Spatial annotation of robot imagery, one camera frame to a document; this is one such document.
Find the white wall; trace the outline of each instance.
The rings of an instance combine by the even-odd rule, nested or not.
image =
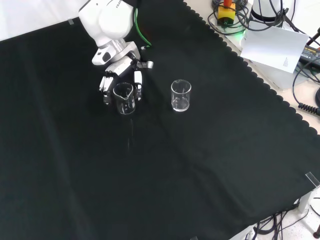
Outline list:
[[[0,0],[0,41],[78,17],[87,0]]]

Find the black cable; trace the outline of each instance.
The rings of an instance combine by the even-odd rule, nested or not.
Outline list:
[[[285,229],[287,229],[287,228],[289,228],[289,227],[291,227],[291,226],[293,226],[293,225],[295,225],[297,222],[300,222],[302,219],[304,219],[306,216],[308,216],[308,214],[309,214],[309,209],[308,209],[308,212],[306,213],[306,215],[305,215],[304,217],[302,217],[302,218],[300,218],[299,220],[295,221],[295,222],[292,223],[291,225],[286,226],[285,228],[282,229],[282,231],[285,230]]]
[[[313,43],[313,39],[317,39],[318,37],[320,37],[320,27],[318,28],[317,33],[312,37],[312,40],[309,40],[306,44],[310,46],[310,44]]]
[[[300,32],[302,34],[305,34],[305,35],[308,35],[306,34],[304,31],[301,31],[299,28],[297,28],[293,22],[287,17],[287,16],[284,16],[284,20],[290,25],[290,27],[295,31],[295,32]],[[315,42],[316,44],[318,44],[320,46],[320,43],[317,42],[315,39],[313,39],[311,36],[309,36],[309,39],[311,39],[313,42]]]
[[[315,103],[318,106],[318,108],[320,108],[320,88],[318,89],[318,91],[315,94]]]
[[[281,221],[281,240],[284,240],[284,234],[283,234],[283,229],[282,229],[282,221]]]
[[[262,32],[262,31],[265,31],[265,30],[267,30],[267,29],[269,29],[269,28],[271,28],[271,27],[276,26],[277,24],[283,23],[283,21],[284,21],[284,11],[281,10],[279,13],[276,12],[276,10],[275,10],[275,8],[274,8],[274,6],[273,6],[272,0],[270,0],[270,4],[271,4],[271,6],[272,6],[272,9],[274,10],[275,15],[276,15],[276,16],[275,16],[275,21],[272,22],[272,23],[266,23],[265,20],[264,20],[263,17],[262,17],[263,23],[264,23],[265,25],[267,25],[266,28],[263,28],[263,29],[252,29],[252,28],[250,28],[250,27],[249,27],[250,21],[258,22],[258,23],[260,23],[260,22],[257,21],[257,20],[250,20],[250,19],[249,19],[249,17],[248,17],[249,9],[248,9],[244,4],[241,4],[242,1],[240,0],[240,1],[236,2],[236,9],[234,9],[234,8],[232,8],[232,7],[224,6],[223,3],[221,4],[221,3],[215,2],[215,1],[213,0],[213,2],[212,2],[213,13],[211,13],[211,14],[208,16],[208,18],[207,18],[210,27],[212,27],[212,28],[213,28],[217,33],[219,33],[219,34],[222,34],[222,35],[225,35],[225,36],[230,36],[230,35],[235,35],[235,34],[243,33],[246,29],[248,29],[248,30],[250,30],[250,31],[253,31],[253,32]],[[260,3],[259,5],[260,5],[260,14],[262,15],[261,3]],[[211,17],[212,15],[214,15],[215,19],[216,19],[217,22],[219,23],[219,19],[218,19],[217,15],[216,15],[217,9],[218,9],[219,7],[223,7],[223,8],[225,8],[225,9],[231,9],[231,10],[235,11],[235,14],[236,14],[236,16],[238,17],[238,20],[239,20],[239,22],[233,23],[233,24],[224,24],[224,23],[223,23],[223,27],[225,27],[225,28],[238,28],[238,27],[241,27],[241,26],[235,26],[235,25],[237,25],[238,23],[240,23],[240,24],[244,27],[244,29],[239,30],[239,31],[235,31],[235,32],[221,32],[219,29],[217,29],[217,28],[210,22],[210,17]]]
[[[267,221],[269,221],[269,220],[272,220],[272,218],[273,218],[273,215],[270,216],[270,217],[267,217],[265,220],[260,221],[260,224],[264,224],[265,222],[267,222]]]
[[[280,0],[280,9],[281,11],[284,9],[284,0]]]
[[[296,84],[296,80],[297,80],[297,77],[298,75],[302,72],[303,69],[305,69],[306,67],[308,67],[310,64],[314,63],[315,61],[317,60],[320,60],[320,57],[317,57],[315,58],[314,60],[308,62],[306,65],[304,65],[299,71],[298,73],[296,74],[294,80],[293,80],[293,84],[292,84],[292,94],[293,94],[293,97],[294,97],[294,100],[299,104],[299,108],[300,109],[303,109],[307,112],[310,112],[310,113],[313,113],[313,114],[317,114],[320,116],[320,108],[316,108],[316,107],[312,107],[312,106],[308,106],[308,105],[305,105],[303,103],[300,103],[295,95],[295,84]]]
[[[303,68],[301,68],[299,65],[297,65],[297,68],[298,69],[300,69],[303,73],[304,73],[304,75],[300,72],[300,74],[302,75],[302,76],[304,76],[305,78],[308,78],[308,79],[311,79],[312,81],[314,81],[315,83],[320,83],[320,81],[318,81],[317,79],[317,77],[316,77],[316,79],[314,79],[314,78],[312,78],[308,73],[306,73],[305,71],[304,71],[304,69]]]
[[[259,11],[260,11],[260,16],[261,16],[262,22],[263,22],[264,24],[266,24],[266,21],[265,21],[265,19],[264,19],[264,16],[262,15],[261,2],[260,2],[260,0],[259,0]]]
[[[314,211],[315,214],[317,214],[320,217],[320,214],[316,212],[316,210],[310,205],[310,208],[312,209],[312,211]]]
[[[315,74],[315,72],[312,70],[312,68],[310,69],[310,73],[312,74],[312,76],[315,77],[316,81],[317,81],[318,83],[320,83],[319,78],[317,77],[317,75]]]
[[[264,222],[267,222],[267,223],[264,224],[264,225],[263,225],[262,227],[260,227],[259,229],[257,229],[257,228],[254,227],[253,230],[254,230],[255,232],[257,231],[258,234],[260,234],[260,235],[268,235],[268,234],[272,233],[272,232],[275,230],[275,228],[277,227],[277,216],[278,216],[278,215],[279,215],[279,213],[274,214],[274,215],[272,215],[270,218],[268,218],[268,219],[260,222],[260,223],[264,223]],[[273,220],[273,225],[272,225],[272,227],[271,227],[270,229],[268,229],[268,230],[263,230],[263,228],[264,228],[268,223],[270,223],[271,220]]]
[[[279,235],[279,231],[280,231],[280,227],[281,227],[282,221],[284,220],[284,218],[288,214],[288,212],[289,211],[286,211],[283,216],[281,215],[280,222],[278,223],[278,225],[276,226],[276,229],[274,230],[274,236],[273,236],[274,240],[278,240],[278,235]]]
[[[292,14],[292,17],[291,17],[291,21],[294,19],[295,12],[296,12],[296,0],[294,0],[294,4],[293,4],[293,14]]]
[[[259,229],[259,227],[260,227],[260,222],[258,222],[256,228]],[[258,231],[255,231],[255,234],[254,234],[252,240],[256,240],[257,236],[258,236]]]

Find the table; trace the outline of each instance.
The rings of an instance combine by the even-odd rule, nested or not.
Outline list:
[[[212,8],[211,8],[211,0],[184,0],[184,2],[186,2],[188,4],[188,6],[191,7],[191,9],[193,9],[196,13],[198,13],[200,15],[200,17],[203,18],[204,21],[206,21],[208,23],[208,16],[212,13]],[[310,9],[312,8],[312,10],[314,12],[317,11],[317,9],[320,9],[320,4],[317,4],[315,1],[312,3],[309,3],[310,6],[308,5],[307,10],[310,11]],[[316,22],[314,24],[309,24],[309,22],[305,22],[303,21],[303,19],[305,19],[303,16],[305,16],[308,12],[302,12],[301,14],[301,20],[297,19],[297,26],[299,26],[299,28],[301,30],[306,29],[305,32],[307,34],[310,34],[311,36],[313,36],[314,34],[316,34],[317,29],[319,28],[316,24]],[[241,52],[239,51],[239,49],[232,44],[229,39],[227,39],[225,36],[220,34],[220,37],[223,38],[223,40],[227,43],[227,45],[232,48],[232,51],[236,52],[239,56],[241,54]],[[287,90],[279,90],[267,77],[265,77],[261,71],[259,70],[258,67],[256,67],[251,61],[246,60],[245,61],[248,63],[248,65],[253,69],[253,71],[255,73],[258,74],[259,77],[261,77],[267,84],[270,85],[270,87],[272,89],[274,89],[278,95],[282,96],[283,99],[285,101],[287,101],[291,107],[295,108],[297,110],[297,112],[302,115],[303,120],[307,121],[310,124],[310,127],[314,128],[317,130],[318,134],[320,134],[320,117],[312,115],[312,114],[308,114],[305,111],[301,110],[298,108],[298,104],[295,101],[293,95],[292,95],[292,90],[291,89],[287,89]],[[316,101],[315,101],[315,95],[317,90],[319,89],[319,85],[315,84],[313,81],[308,80],[302,84],[299,84],[295,87],[295,94],[297,96],[297,98],[300,100],[300,102],[310,105],[310,106],[317,106],[316,105]]]
[[[1,43],[3,239],[225,240],[312,190],[315,131],[168,2],[139,11],[156,47],[143,53],[155,64],[133,121],[105,109],[79,20]],[[170,106],[178,78],[192,84],[184,114]]]

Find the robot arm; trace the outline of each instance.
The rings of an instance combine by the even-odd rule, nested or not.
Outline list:
[[[127,47],[123,38],[133,26],[137,4],[137,0],[89,0],[81,7],[82,25],[98,46],[92,59],[94,65],[107,64]]]
[[[79,18],[101,48],[127,36],[133,24],[133,9],[122,0],[90,0],[79,10]]]

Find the green cable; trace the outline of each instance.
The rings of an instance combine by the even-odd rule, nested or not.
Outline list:
[[[143,34],[141,33],[140,29],[139,29],[139,26],[138,26],[138,21],[137,21],[137,18],[138,18],[138,9],[135,10],[134,12],[134,22],[135,22],[135,28],[136,28],[136,31],[138,32],[139,36],[141,37],[141,39],[143,41],[145,41],[146,44],[148,44],[149,46],[152,46],[152,44],[145,38],[145,36],[143,36]]]

